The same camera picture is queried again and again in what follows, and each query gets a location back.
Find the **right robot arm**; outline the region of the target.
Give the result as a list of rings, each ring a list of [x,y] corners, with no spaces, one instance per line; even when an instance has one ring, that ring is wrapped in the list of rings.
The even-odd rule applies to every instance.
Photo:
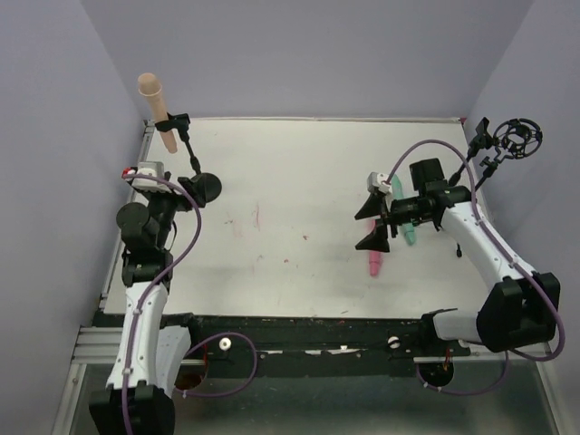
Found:
[[[372,218],[374,224],[356,249],[387,253],[399,227],[430,222],[455,240],[488,287],[487,299],[476,313],[450,308],[425,314],[421,320],[426,340],[474,343],[493,353],[552,340],[560,293],[557,278],[522,260],[482,214],[471,190],[449,185],[437,159],[412,164],[411,178],[417,196],[396,199],[392,175],[368,176],[369,197],[355,217]]]

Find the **black tripod shock-mount stand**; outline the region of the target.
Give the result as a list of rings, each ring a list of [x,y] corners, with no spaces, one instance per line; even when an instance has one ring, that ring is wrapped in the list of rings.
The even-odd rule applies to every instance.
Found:
[[[533,155],[542,145],[543,132],[537,123],[525,118],[516,118],[500,123],[490,134],[494,139],[493,158],[486,156],[479,166],[484,170],[474,190],[490,179],[505,160],[522,160]]]

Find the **black round-base clip stand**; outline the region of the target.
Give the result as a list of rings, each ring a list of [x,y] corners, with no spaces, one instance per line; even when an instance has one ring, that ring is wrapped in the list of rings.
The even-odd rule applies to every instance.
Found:
[[[216,200],[222,192],[222,183],[218,176],[209,172],[203,172],[198,157],[195,155],[189,138],[190,118],[186,113],[171,115],[167,113],[166,121],[156,121],[155,127],[159,132],[178,132],[180,140],[184,143],[189,163],[195,175],[192,178],[179,177],[178,182],[189,195],[196,201],[199,208],[204,208],[207,203]]]

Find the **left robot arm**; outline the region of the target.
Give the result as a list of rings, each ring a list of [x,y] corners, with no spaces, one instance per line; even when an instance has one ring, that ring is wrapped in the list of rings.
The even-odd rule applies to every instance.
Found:
[[[171,434],[175,406],[171,399],[179,367],[191,347],[192,314],[166,316],[173,270],[180,262],[166,247],[175,216],[198,213],[222,189],[212,174],[162,178],[126,175],[147,199],[130,202],[117,213],[121,231],[121,281],[125,315],[119,350],[104,390],[92,394],[89,411],[100,434]]]

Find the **pink microphone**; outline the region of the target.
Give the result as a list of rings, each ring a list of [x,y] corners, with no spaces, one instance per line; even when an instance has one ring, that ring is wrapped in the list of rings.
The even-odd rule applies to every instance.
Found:
[[[372,233],[376,227],[375,220],[369,219],[368,224],[369,231]],[[370,277],[376,278],[382,269],[382,252],[373,250],[369,251],[368,264]]]

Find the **peach microphone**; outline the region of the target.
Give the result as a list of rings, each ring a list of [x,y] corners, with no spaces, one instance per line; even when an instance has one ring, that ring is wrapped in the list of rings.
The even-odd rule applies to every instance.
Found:
[[[167,105],[163,96],[162,84],[155,74],[150,72],[141,74],[138,77],[138,91],[150,106],[152,119],[155,123],[167,121],[169,119]],[[161,131],[159,134],[166,150],[171,154],[175,154],[178,151],[178,146],[173,132],[168,130]]]

